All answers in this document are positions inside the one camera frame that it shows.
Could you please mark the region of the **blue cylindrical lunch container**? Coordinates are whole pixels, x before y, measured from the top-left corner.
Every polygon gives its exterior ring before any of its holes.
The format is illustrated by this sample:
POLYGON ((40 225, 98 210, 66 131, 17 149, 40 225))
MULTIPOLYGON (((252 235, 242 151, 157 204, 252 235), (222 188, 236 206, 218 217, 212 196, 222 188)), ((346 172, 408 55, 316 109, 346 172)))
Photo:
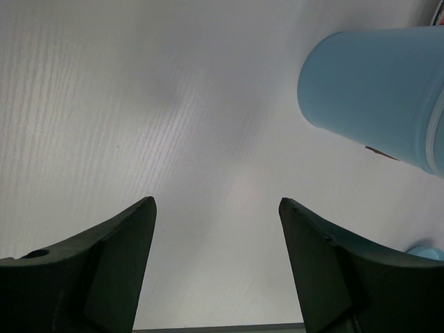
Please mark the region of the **blue cylindrical lunch container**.
POLYGON ((298 79, 303 116, 443 175, 443 28, 345 31, 319 42, 298 79))

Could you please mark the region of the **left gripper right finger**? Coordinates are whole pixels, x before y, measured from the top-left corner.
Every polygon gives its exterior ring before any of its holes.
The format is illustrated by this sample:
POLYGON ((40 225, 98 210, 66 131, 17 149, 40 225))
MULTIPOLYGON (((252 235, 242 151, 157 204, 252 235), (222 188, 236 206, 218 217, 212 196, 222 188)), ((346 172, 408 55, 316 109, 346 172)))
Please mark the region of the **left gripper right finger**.
POLYGON ((307 332, 442 332, 443 262, 377 244, 283 198, 307 332))

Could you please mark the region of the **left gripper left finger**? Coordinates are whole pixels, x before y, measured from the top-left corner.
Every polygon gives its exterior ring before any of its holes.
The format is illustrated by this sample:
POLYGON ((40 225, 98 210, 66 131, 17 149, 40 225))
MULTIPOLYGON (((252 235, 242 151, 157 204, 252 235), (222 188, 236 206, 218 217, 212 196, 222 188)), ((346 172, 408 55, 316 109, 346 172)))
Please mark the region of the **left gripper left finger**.
POLYGON ((1 331, 131 332, 156 214, 146 197, 64 241, 1 259, 1 331))

